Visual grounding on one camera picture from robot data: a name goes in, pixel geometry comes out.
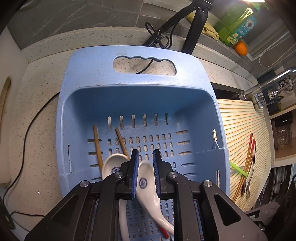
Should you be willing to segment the wooden chopstick red tip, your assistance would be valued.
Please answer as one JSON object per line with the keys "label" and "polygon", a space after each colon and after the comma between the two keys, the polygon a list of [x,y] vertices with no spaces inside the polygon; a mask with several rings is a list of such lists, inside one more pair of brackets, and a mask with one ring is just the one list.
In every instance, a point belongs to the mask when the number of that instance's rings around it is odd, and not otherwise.
{"label": "wooden chopstick red tip", "polygon": [[[253,151],[254,151],[254,146],[255,146],[255,139],[252,140],[252,143],[251,143],[251,148],[250,148],[250,151],[248,152],[248,155],[247,155],[247,160],[245,162],[245,171],[247,172],[247,169],[251,166],[251,160],[252,160],[252,154],[253,154]],[[239,182],[239,185],[238,185],[238,188],[236,190],[236,193],[235,193],[235,196],[234,196],[234,200],[236,200],[236,198],[239,196],[239,194],[241,193],[241,188],[242,188],[242,185],[243,185],[243,181],[244,181],[244,176],[241,177],[240,179],[240,182]]]}
{"label": "wooden chopstick red tip", "polygon": [[[249,166],[249,160],[250,160],[250,155],[251,155],[251,149],[252,149],[252,142],[253,142],[253,133],[250,134],[250,140],[249,140],[249,146],[248,146],[248,151],[247,151],[247,156],[246,156],[246,161],[244,164],[244,172],[248,173],[248,166]],[[240,194],[240,190],[242,188],[243,182],[246,179],[244,175],[241,175],[239,184],[237,186],[236,192],[233,197],[233,201],[235,202],[238,195]]]}
{"label": "wooden chopstick red tip", "polygon": [[119,141],[119,143],[120,143],[120,146],[121,146],[121,149],[122,149],[122,151],[123,151],[123,154],[124,154],[128,159],[130,159],[129,153],[128,153],[128,151],[127,151],[127,149],[126,149],[126,146],[125,146],[125,142],[123,141],[123,138],[122,138],[122,136],[121,136],[121,133],[120,133],[120,130],[119,130],[118,127],[115,128],[115,132],[116,132],[116,134],[117,134],[117,138],[118,138],[118,141]]}
{"label": "wooden chopstick red tip", "polygon": [[103,159],[102,159],[102,154],[101,154],[101,150],[100,150],[99,137],[98,137],[98,131],[97,131],[96,124],[93,125],[93,132],[94,132],[96,155],[97,155],[97,159],[98,159],[98,166],[99,166],[100,172],[102,172]]}

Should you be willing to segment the green plastic spoon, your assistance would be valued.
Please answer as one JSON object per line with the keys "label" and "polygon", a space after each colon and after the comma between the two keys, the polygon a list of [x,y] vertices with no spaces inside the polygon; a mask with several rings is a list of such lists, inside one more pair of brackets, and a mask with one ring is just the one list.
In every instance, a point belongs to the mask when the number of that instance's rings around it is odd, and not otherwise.
{"label": "green plastic spoon", "polygon": [[248,173],[244,171],[244,166],[237,166],[233,162],[230,162],[230,174],[240,173],[245,178],[248,177]]}

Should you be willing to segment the chrome kitchen faucet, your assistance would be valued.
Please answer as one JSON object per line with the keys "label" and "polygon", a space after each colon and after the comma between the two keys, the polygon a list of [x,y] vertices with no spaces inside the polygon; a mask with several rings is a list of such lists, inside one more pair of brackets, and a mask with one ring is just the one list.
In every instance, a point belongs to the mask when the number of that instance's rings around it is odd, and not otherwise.
{"label": "chrome kitchen faucet", "polygon": [[295,85],[295,67],[290,67],[262,84],[257,84],[248,90],[238,92],[239,98],[251,101],[255,109],[262,109],[274,103],[274,100],[284,90],[293,90]]}

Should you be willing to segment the blue plastic drain basket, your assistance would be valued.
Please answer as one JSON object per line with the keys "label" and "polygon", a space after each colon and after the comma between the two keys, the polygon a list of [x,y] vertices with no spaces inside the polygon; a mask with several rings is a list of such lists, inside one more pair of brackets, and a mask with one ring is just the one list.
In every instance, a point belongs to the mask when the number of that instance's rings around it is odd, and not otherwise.
{"label": "blue plastic drain basket", "polygon": [[[94,142],[96,124],[103,168]],[[245,215],[230,200],[230,164],[217,98],[194,56],[143,46],[75,51],[59,93],[56,151],[63,199],[27,240],[158,240],[158,226],[133,200],[120,199],[122,163],[171,164],[169,199],[160,199],[175,240],[229,240]]]}

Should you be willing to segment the striped yellow dish cloth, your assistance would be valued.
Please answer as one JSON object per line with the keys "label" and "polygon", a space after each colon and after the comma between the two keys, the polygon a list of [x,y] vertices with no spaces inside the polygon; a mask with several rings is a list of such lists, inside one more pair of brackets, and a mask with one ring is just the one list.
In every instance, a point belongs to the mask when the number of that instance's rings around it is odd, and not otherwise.
{"label": "striped yellow dish cloth", "polygon": [[229,160],[242,167],[247,158],[250,135],[256,140],[254,174],[250,182],[250,198],[238,195],[235,203],[242,210],[250,210],[259,197],[270,173],[272,154],[270,138],[263,110],[242,100],[218,100]]}

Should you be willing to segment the orange fruit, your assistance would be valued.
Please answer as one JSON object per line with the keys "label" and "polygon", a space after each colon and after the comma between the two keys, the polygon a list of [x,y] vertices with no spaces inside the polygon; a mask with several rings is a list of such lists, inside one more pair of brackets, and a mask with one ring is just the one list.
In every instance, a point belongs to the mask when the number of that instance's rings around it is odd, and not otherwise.
{"label": "orange fruit", "polygon": [[238,41],[234,46],[233,49],[235,52],[240,56],[246,56],[248,54],[248,48],[243,41]]}

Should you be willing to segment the yellow sponge cloth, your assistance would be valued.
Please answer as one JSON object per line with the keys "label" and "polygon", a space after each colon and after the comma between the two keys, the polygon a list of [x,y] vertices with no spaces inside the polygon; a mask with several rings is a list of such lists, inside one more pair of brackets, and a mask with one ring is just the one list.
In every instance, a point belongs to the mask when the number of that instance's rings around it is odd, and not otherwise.
{"label": "yellow sponge cloth", "polygon": [[[193,19],[194,19],[194,16],[195,16],[195,13],[192,12],[190,13],[189,15],[186,16],[186,19],[192,23]],[[213,38],[214,40],[218,41],[220,39],[220,36],[219,34],[217,33],[217,31],[214,29],[214,27],[206,22],[204,27],[203,27],[203,30],[202,30],[202,33]]]}

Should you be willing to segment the white cutting board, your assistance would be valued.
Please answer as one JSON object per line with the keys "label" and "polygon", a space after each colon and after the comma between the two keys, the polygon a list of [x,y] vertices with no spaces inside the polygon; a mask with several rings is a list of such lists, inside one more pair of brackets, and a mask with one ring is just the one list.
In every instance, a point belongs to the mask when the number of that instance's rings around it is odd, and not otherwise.
{"label": "white cutting board", "polygon": [[28,61],[15,43],[8,28],[1,33],[1,184],[11,180],[9,135],[13,106]]}

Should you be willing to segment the green dish soap bottle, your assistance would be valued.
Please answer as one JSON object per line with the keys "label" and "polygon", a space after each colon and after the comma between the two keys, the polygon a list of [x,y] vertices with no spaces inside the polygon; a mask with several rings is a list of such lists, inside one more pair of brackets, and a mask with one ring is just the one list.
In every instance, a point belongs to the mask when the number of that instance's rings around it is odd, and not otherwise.
{"label": "green dish soap bottle", "polygon": [[214,26],[220,41],[233,47],[256,26],[258,21],[255,16],[263,6],[269,9],[264,1],[239,1],[234,4]]}

